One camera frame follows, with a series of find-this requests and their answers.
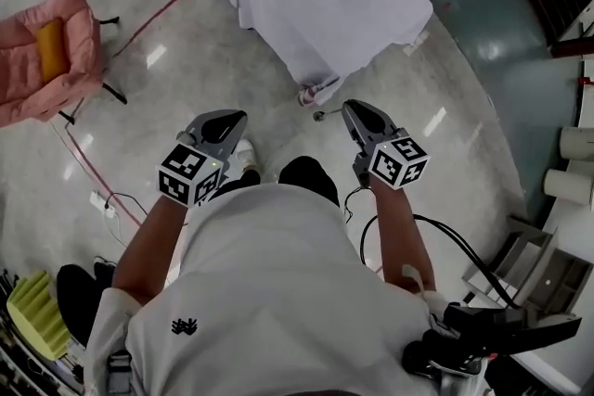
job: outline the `black and white marker cube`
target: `black and white marker cube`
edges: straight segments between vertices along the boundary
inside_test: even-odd
[[[219,186],[222,173],[222,161],[178,142],[157,166],[157,189],[191,208],[200,205]]]
[[[410,137],[376,145],[369,172],[397,190],[420,179],[431,157]]]

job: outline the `white tablecloth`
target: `white tablecloth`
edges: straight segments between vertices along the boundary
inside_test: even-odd
[[[285,62],[306,98],[325,102],[390,44],[412,44],[432,15],[429,0],[231,0]]]

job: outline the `white sneaker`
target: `white sneaker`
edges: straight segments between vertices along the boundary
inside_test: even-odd
[[[252,142],[248,139],[240,139],[235,152],[233,153],[241,170],[245,173],[248,170],[256,170],[258,172],[258,162],[256,161],[256,152],[253,149]]]

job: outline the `chair leg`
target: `chair leg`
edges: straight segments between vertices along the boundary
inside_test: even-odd
[[[62,116],[66,121],[68,121],[70,124],[74,125],[75,120],[74,120],[74,118],[72,116],[69,116],[68,114],[66,114],[66,113],[64,113],[62,111],[60,111],[58,114],[60,116]]]
[[[107,25],[108,23],[115,23],[117,25],[118,23],[120,23],[120,18],[114,17],[113,19],[99,21],[99,25]]]
[[[110,93],[112,93],[115,98],[120,101],[122,104],[128,104],[128,100],[120,93],[118,93],[115,89],[113,89],[111,86],[109,86],[108,84],[103,83],[103,89],[109,91]]]

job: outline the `floor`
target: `floor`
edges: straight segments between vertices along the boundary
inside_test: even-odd
[[[527,0],[431,0],[499,112],[529,217],[544,224],[548,168],[560,162],[559,128],[573,125],[580,58],[552,59]]]
[[[37,1],[0,0],[0,18]],[[116,261],[123,246],[89,204],[93,190],[105,194],[95,172],[112,190],[149,208],[158,197],[155,165],[176,133],[205,110],[248,112],[248,135],[267,180],[306,154],[322,163],[341,199],[357,187],[351,170],[356,146],[340,116],[318,123],[314,109],[298,106],[297,85],[283,63],[257,32],[239,27],[227,0],[179,0],[116,58],[113,53],[169,0],[88,1],[97,18],[122,18],[120,27],[103,30],[110,57],[106,82],[120,88],[129,104],[101,92],[85,100],[68,132],[60,117],[0,130],[1,259],[12,271],[56,273],[68,262],[90,267],[95,255]],[[469,62],[436,16],[426,30],[427,40],[414,53],[387,48],[352,75],[324,110],[358,98],[406,126],[433,156],[423,180],[407,190],[414,212],[449,224],[486,256],[501,243],[506,216],[525,215],[523,191],[497,114]],[[142,220],[134,202],[122,201]],[[355,195],[351,209],[348,231],[358,247],[374,214],[372,196]],[[137,225],[121,207],[118,213],[128,242]],[[107,226],[118,235],[115,220]],[[439,232],[425,225],[421,232],[439,290],[460,299],[468,260]],[[370,267],[380,267],[377,228],[370,231],[366,255]]]

